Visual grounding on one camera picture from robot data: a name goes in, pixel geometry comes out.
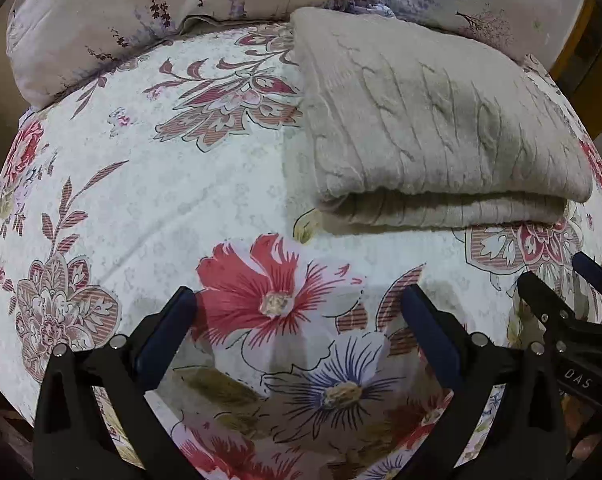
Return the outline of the beige cable knit sweater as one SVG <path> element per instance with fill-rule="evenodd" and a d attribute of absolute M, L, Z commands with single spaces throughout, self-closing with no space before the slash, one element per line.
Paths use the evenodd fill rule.
<path fill-rule="evenodd" d="M 286 177 L 337 223 L 465 228 L 554 223 L 591 194 L 560 107 L 485 44 L 378 15 L 291 16 L 302 136 Z"/>

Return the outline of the floral white bed sheet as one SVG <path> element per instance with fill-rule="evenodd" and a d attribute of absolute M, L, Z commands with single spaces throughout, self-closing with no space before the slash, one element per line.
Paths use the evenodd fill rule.
<path fill-rule="evenodd" d="M 519 346 L 532 271 L 580 316 L 602 296 L 602 159 L 535 58 L 592 168 L 552 226 L 356 232 L 305 197 L 292 31 L 164 44 L 21 122 L 0 173 L 0 391 L 33 420 L 57 344 L 129 334 L 182 286 L 213 304 L 148 400 L 208 479 L 390 479 L 449 403 L 397 310 L 418 284 L 467 330 Z"/>

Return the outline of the pink floral pillow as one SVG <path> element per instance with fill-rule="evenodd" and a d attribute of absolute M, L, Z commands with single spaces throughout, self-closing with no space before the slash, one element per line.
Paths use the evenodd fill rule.
<path fill-rule="evenodd" d="M 178 34 L 187 18 L 285 18 L 301 6 L 348 0 L 14 0 L 7 55 L 16 88 L 36 110 L 138 51 Z"/>

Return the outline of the wooden bed headboard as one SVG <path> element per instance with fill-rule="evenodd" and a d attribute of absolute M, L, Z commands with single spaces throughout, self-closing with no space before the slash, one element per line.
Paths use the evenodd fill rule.
<path fill-rule="evenodd" d="M 584 0 L 550 70 L 592 139 L 602 134 L 602 6 Z"/>

